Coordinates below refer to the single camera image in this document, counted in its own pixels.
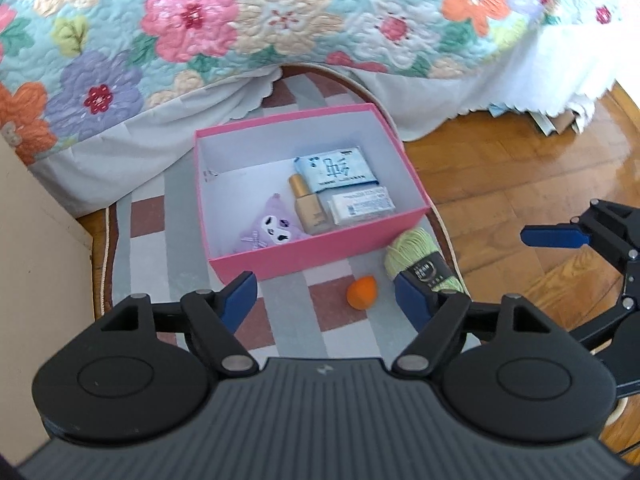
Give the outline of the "papers under bed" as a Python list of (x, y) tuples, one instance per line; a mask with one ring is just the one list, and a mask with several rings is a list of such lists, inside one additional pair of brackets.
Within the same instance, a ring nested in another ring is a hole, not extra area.
[(555, 116), (546, 115), (534, 110), (518, 110), (515, 107), (508, 107), (504, 104), (491, 104), (488, 112), (492, 117), (499, 117), (506, 113), (525, 114), (533, 119), (536, 128), (544, 136), (555, 136), (565, 131), (573, 131), (582, 134), (590, 124), (596, 111), (596, 104), (593, 101), (574, 99), (567, 104), (567, 108), (562, 113)]

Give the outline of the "purple plush toy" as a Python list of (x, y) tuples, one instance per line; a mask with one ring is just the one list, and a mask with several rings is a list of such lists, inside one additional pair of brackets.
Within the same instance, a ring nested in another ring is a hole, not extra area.
[(252, 224), (240, 233), (233, 252), (252, 252), (306, 240), (308, 237), (297, 214), (282, 200), (280, 194), (274, 193)]

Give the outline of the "clear wipes packet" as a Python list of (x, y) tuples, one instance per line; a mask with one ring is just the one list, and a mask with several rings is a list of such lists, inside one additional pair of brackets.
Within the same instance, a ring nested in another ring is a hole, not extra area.
[(329, 211), (336, 226), (351, 226), (393, 214), (396, 207), (384, 186), (332, 196)]

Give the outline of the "green yarn ball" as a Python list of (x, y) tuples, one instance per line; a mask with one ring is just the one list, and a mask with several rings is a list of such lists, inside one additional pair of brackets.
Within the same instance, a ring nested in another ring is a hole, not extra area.
[(419, 282), (434, 292), (465, 292), (464, 286), (446, 263), (434, 238), (420, 226), (401, 233), (386, 248), (384, 268), (392, 281), (402, 272), (410, 271)]

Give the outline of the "gold foundation bottle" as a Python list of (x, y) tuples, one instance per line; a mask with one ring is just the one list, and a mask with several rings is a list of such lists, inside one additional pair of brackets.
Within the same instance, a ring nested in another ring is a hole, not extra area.
[(332, 229), (332, 223), (318, 199), (318, 195), (311, 192), (303, 176), (292, 174), (288, 178), (288, 184), (294, 194), (295, 212), (304, 231), (309, 235), (329, 232)]

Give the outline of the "orange makeup sponge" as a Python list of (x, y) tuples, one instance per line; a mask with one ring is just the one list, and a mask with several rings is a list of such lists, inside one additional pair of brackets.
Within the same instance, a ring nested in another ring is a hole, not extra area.
[(363, 311), (378, 300), (378, 282), (372, 275), (358, 278), (347, 287), (346, 301), (355, 310)]

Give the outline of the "pink cardboard box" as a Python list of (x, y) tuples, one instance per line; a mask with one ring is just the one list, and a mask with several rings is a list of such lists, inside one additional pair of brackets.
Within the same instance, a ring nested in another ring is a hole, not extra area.
[(303, 110), (195, 135), (205, 255), (224, 283), (373, 252), (431, 207), (398, 137), (371, 104)]

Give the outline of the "beige wooden cabinet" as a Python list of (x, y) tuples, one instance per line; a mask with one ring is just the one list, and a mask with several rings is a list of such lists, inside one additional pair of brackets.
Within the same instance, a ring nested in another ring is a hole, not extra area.
[(1, 453), (47, 441), (32, 400), (39, 367), (94, 320), (92, 238), (1, 145)]

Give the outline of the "white blue tissue pack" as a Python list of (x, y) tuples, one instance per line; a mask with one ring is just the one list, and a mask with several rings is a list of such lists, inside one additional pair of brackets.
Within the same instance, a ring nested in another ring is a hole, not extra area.
[(313, 193), (378, 184), (360, 148), (343, 148), (294, 159), (294, 168)]

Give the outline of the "floral quilt bedspread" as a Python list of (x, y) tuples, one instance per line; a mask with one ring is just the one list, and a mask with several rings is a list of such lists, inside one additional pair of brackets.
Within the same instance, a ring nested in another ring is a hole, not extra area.
[(311, 62), (469, 73), (611, 0), (1, 0), (1, 134), (25, 164), (204, 84)]

